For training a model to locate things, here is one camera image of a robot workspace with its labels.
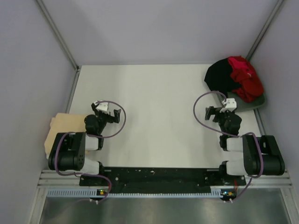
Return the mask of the dark red t shirt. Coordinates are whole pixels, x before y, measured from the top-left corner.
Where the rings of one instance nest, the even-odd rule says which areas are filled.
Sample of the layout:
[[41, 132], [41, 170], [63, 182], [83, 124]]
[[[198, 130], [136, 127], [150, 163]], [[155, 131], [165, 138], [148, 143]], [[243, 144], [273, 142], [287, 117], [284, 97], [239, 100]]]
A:
[[241, 86], [233, 92], [243, 101], [251, 103], [264, 93], [263, 85], [253, 67], [233, 69], [230, 76]]

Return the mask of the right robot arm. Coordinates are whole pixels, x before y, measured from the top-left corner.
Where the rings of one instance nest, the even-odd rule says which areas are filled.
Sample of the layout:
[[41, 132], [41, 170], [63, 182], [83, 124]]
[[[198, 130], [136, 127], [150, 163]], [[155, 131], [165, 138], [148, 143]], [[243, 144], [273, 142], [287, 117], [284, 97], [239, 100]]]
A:
[[213, 106], [206, 108], [205, 120], [214, 116], [213, 122], [218, 123], [223, 134], [220, 136], [220, 147], [227, 152], [242, 153], [240, 159], [224, 162], [225, 169], [219, 171], [218, 179], [228, 185], [236, 175], [279, 176], [285, 172], [285, 162], [280, 153], [276, 139], [272, 135], [262, 135], [254, 139], [252, 134], [239, 137], [242, 119], [235, 112], [223, 112]]

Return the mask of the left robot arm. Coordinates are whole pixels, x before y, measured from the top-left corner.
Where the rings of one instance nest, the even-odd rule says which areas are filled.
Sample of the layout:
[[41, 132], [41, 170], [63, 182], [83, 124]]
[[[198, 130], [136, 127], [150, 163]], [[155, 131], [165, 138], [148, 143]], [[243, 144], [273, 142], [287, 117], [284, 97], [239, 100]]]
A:
[[121, 114], [126, 115], [123, 107], [113, 110], [113, 115], [108, 111], [109, 101], [95, 101], [91, 104], [94, 114], [84, 117], [84, 131], [66, 131], [56, 134], [52, 149], [48, 156], [48, 167], [59, 175], [67, 176], [66, 171], [74, 175], [90, 175], [90, 180], [101, 185], [105, 182], [106, 174], [100, 161], [93, 161], [85, 157], [87, 151], [99, 151], [103, 148], [104, 139], [112, 138], [103, 136], [106, 125], [116, 123], [121, 119]]

